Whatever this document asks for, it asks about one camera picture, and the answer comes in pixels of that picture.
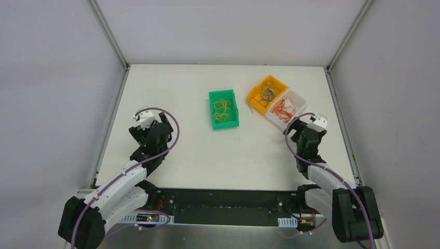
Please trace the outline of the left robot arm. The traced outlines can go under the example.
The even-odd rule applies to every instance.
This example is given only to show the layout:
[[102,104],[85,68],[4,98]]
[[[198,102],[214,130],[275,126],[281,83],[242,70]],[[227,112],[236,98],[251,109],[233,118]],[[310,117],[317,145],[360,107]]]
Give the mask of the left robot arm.
[[138,143],[122,169],[104,185],[86,196],[71,197],[65,203],[58,236],[71,248],[97,248],[109,230],[132,211],[143,207],[149,198],[142,182],[164,161],[178,139],[172,137],[179,126],[176,119],[160,109],[158,115],[146,109],[134,114],[139,122],[129,133]]

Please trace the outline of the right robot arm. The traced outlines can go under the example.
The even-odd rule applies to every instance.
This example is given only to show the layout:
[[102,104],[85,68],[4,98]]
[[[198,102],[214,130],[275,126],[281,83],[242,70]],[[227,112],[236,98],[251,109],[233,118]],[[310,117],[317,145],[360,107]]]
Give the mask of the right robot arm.
[[300,174],[315,186],[303,190],[305,206],[321,213],[332,224],[341,243],[369,242],[384,236],[379,207],[372,188],[350,182],[336,173],[319,155],[318,146],[327,133],[327,118],[307,113],[310,123],[293,118],[283,131],[289,151],[296,159]]

